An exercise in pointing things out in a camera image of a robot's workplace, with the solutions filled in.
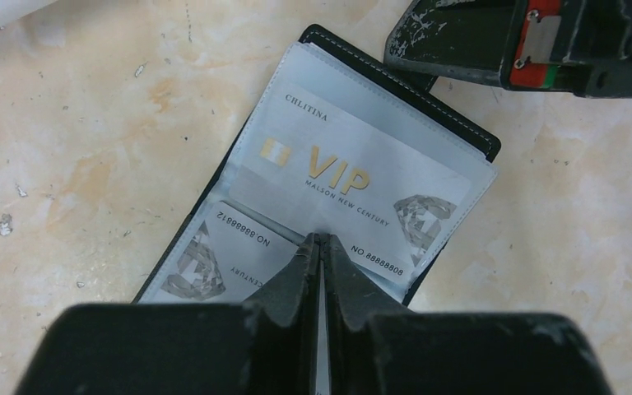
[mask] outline card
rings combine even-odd
[[[224,202],[207,213],[150,302],[240,302],[289,263],[297,246]]]
[[[354,263],[407,284],[469,179],[295,84],[267,100],[230,197],[301,235],[335,234]]]

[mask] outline diamond image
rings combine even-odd
[[[209,244],[207,224],[202,224],[178,260],[178,273],[168,275],[161,289],[197,302],[224,293],[226,287]]]
[[[399,200],[393,208],[411,244],[413,264],[418,266],[442,230],[440,222],[449,219],[457,206],[439,197],[413,195]]]

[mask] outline black metal part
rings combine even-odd
[[[415,0],[389,36],[384,63],[511,91],[632,97],[632,0],[563,0],[549,63],[552,87],[513,85],[528,0]]]
[[[314,393],[321,267],[334,395],[610,393],[568,319],[414,314],[355,267],[334,235],[309,235],[242,304],[69,309],[16,393]]]

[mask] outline marble surface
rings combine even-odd
[[[0,393],[63,309],[131,300],[308,24],[381,58],[407,3],[60,0],[0,30]],[[632,100],[433,93],[503,150],[411,306],[565,314],[632,393]]]

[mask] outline black leather edge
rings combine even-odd
[[[483,152],[488,161],[492,162],[498,155],[498,152],[500,151],[500,140],[497,137],[464,118],[461,114],[457,113],[453,109],[449,108],[449,106],[429,94],[432,85],[437,79],[436,77],[431,77],[428,81],[424,82],[426,85],[423,86],[422,89],[418,88],[418,86],[420,86],[418,84],[421,81],[425,81],[424,78],[419,78],[419,76],[415,76],[407,72],[399,73],[388,70],[381,62],[370,57],[351,44],[348,44],[345,40],[334,35],[320,25],[309,26],[300,37],[299,42],[314,43],[321,49],[324,49],[326,52],[345,63],[348,67],[351,67],[362,76],[383,87],[386,91],[395,95],[399,99],[412,105],[423,114],[431,117],[440,125],[447,128],[450,132],[460,136],[466,142]],[[229,159],[229,154],[234,149],[234,145],[242,132],[243,127],[241,128],[241,132],[239,132],[236,136],[236,139],[231,143],[231,147],[226,152],[226,155],[224,155],[224,159],[221,161],[209,183],[207,183],[207,186],[202,191],[202,194],[193,206],[193,209],[185,217],[183,224],[175,233],[175,236],[161,255],[159,261],[154,266],[154,269],[151,273],[149,273],[149,276],[146,278],[146,281],[144,281],[142,288],[137,292],[134,300],[132,300],[133,303],[137,303],[141,299],[144,291],[151,284],[151,281],[160,270],[161,265],[168,258],[171,249],[173,249],[175,244],[178,242],[180,236],[183,235],[185,228],[188,227],[188,224],[195,216],[195,213],[199,210],[202,202],[204,202],[211,189],[214,188],[214,185],[219,180],[221,171],[224,169],[224,166]],[[402,302],[404,305],[411,303],[413,295],[420,287],[421,283],[425,279],[425,276],[427,276],[427,273],[430,271],[436,260],[437,257],[434,257],[432,263],[430,263],[430,265],[408,288]]]

